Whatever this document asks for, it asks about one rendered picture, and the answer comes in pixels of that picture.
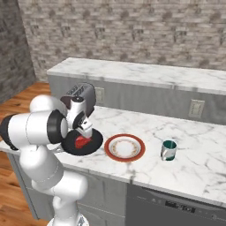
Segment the red raw steak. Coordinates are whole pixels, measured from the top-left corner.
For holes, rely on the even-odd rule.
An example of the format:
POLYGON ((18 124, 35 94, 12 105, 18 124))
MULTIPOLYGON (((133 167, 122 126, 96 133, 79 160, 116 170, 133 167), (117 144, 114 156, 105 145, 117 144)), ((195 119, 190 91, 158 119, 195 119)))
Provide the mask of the red raw steak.
POLYGON ((90 141, 91 141, 90 138, 85 138, 83 136, 78 136, 75 139, 75 147, 78 148, 78 149, 81 149, 83 146, 85 146, 90 141))

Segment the grey dishwasher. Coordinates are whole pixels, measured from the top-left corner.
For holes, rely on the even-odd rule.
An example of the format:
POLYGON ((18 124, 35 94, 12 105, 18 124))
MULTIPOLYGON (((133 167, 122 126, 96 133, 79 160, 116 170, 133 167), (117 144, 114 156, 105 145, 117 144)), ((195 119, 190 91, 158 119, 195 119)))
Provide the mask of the grey dishwasher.
POLYGON ((127 185, 125 226, 226 226, 226 208, 127 185))

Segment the silver and black toaster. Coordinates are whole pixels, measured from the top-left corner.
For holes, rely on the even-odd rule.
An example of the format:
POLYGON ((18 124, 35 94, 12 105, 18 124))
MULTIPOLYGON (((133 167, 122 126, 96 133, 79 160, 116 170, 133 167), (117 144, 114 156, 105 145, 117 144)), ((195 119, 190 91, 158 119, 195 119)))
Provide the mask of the silver and black toaster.
POLYGON ((89 117, 93 113, 96 104, 94 86, 86 82, 78 83, 61 97, 61 101, 67 109, 81 108, 89 117))

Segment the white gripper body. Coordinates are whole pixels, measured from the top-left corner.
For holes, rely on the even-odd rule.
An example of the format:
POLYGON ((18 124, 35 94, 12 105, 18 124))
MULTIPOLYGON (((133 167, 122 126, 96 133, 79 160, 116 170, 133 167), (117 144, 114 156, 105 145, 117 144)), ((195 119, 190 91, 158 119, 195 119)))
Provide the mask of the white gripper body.
POLYGON ((79 126, 80 133, 87 139, 92 137, 93 134, 93 124, 89 121, 89 119, 86 117, 81 125, 79 126))

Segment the black frying pan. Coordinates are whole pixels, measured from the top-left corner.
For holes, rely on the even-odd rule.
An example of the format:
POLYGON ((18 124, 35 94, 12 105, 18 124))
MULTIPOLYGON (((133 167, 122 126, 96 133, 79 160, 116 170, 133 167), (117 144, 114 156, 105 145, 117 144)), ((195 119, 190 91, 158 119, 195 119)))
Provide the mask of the black frying pan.
POLYGON ((92 137, 90 138, 91 141, 87 143, 85 146, 83 146, 81 149, 78 149, 75 147, 75 139, 78 136, 82 136, 82 135, 76 130, 72 130, 68 132, 65 138, 63 138, 59 133, 57 133, 54 136, 54 141, 56 143, 60 143, 62 149, 66 153, 77 155, 77 156, 89 155, 94 153, 101 147, 103 142, 102 134, 97 130, 93 129, 93 134, 92 134, 92 137))

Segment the red rimmed white plate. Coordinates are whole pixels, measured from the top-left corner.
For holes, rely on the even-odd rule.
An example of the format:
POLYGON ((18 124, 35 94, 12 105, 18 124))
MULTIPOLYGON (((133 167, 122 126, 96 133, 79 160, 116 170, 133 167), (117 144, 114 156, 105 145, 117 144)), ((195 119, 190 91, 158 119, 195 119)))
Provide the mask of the red rimmed white plate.
POLYGON ((131 134, 121 133, 106 140, 104 151, 117 162, 134 162, 146 151, 144 142, 131 134))

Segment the beige wall outlet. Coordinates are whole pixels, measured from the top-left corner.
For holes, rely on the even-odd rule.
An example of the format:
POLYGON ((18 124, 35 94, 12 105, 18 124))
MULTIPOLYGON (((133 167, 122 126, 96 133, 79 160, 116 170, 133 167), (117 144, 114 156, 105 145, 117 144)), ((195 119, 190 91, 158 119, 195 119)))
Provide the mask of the beige wall outlet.
POLYGON ((191 100, 188 117, 201 118, 205 102, 201 100, 191 100))
POLYGON ((104 89, 102 87, 95 88, 95 97, 98 104, 104 103, 104 89))

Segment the grey base cabinet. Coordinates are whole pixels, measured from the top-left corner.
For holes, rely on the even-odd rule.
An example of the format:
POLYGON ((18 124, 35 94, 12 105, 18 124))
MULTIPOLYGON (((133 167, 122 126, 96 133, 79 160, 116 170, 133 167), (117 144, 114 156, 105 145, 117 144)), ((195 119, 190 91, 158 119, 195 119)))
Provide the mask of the grey base cabinet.
MULTIPOLYGON (((49 222, 54 216, 53 197, 37 192, 19 165, 17 154, 7 154, 29 209, 36 220, 49 222)), ((79 211, 90 226, 125 226, 126 184, 81 172, 88 180, 86 196, 78 201, 79 211)))

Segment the green and white mug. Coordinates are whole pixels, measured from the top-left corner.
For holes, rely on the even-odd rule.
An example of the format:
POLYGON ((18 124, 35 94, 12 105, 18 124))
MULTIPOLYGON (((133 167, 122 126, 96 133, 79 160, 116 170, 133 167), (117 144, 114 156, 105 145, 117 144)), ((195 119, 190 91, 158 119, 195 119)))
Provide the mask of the green and white mug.
POLYGON ((162 143, 161 158, 163 161, 172 161, 176 156, 177 143, 173 140, 164 140, 162 143))

